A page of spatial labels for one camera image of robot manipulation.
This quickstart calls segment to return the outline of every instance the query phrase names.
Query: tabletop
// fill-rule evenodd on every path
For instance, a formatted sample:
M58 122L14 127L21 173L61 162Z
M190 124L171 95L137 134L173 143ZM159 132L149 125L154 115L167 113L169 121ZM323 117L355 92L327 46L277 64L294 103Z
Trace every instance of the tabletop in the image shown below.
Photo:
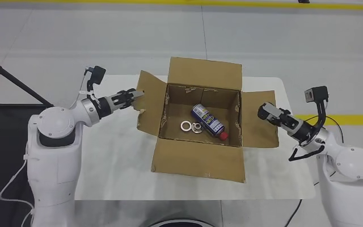
M167 81L167 76L158 76ZM105 75L97 97L137 86L138 75ZM243 77L243 91L274 90L276 105L291 110L279 78ZM83 133L76 200L311 199L313 180L305 160L289 162L296 141L279 128L280 146L243 148L246 183L152 173L156 137L136 128L138 112L116 111Z

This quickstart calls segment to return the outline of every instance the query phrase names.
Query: blue spray can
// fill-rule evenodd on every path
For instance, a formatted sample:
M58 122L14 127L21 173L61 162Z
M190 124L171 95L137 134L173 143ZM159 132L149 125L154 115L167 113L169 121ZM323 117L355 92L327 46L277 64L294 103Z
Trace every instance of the blue spray can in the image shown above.
M202 104L196 104L191 112L193 117L195 117L195 119L212 134L212 136L219 137L222 141L228 138L228 133L225 132L225 126L210 114Z

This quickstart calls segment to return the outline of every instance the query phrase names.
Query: yellow tape line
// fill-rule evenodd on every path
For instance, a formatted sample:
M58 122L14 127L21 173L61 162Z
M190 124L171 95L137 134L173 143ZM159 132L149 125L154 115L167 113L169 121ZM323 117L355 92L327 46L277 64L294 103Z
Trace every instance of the yellow tape line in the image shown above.
M295 117L306 120L316 115L295 115ZM340 125L363 125L363 115L328 115L336 120ZM317 118L308 122L314 124ZM325 125L336 125L334 121L327 118Z
M163 5L203 5L203 6L240 6L240 7L273 7L321 10L363 10L359 4L309 3L298 2L250 2L221 0L0 0L0 2L31 2L31 3L133 3Z

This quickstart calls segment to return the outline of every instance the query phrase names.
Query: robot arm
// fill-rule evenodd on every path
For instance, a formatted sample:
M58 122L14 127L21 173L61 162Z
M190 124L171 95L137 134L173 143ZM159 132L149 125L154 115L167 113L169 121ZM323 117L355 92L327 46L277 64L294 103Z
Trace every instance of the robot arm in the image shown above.
M143 95L143 91L129 89L96 98L93 84L101 83L105 70L96 66L87 72L92 76L86 99L77 101L70 110L51 107L29 120L24 159L35 200L33 227L76 226L74 194L81 172L83 125L91 127Z
M305 97L307 102L315 102L318 107L315 125L294 117L288 110L277 109L271 103L264 103L259 108L258 117L283 128L299 142L289 161L317 155L322 202L331 225L363 226L363 149L339 144L333 133L323 128L326 115L322 102L328 100L325 86L305 91ZM296 157L300 148L307 154ZM345 176L345 180L332 181L327 166Z

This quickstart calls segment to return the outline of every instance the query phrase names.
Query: black mat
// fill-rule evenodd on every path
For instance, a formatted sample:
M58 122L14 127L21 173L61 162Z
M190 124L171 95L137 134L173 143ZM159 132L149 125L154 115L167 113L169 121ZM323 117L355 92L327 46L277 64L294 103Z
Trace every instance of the black mat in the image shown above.
M0 104L0 190L23 165L28 136L28 121L45 107L42 104ZM26 167L6 189L3 197L34 204ZM24 203L0 201L0 226L20 227L30 207ZM30 226L28 218L24 226Z

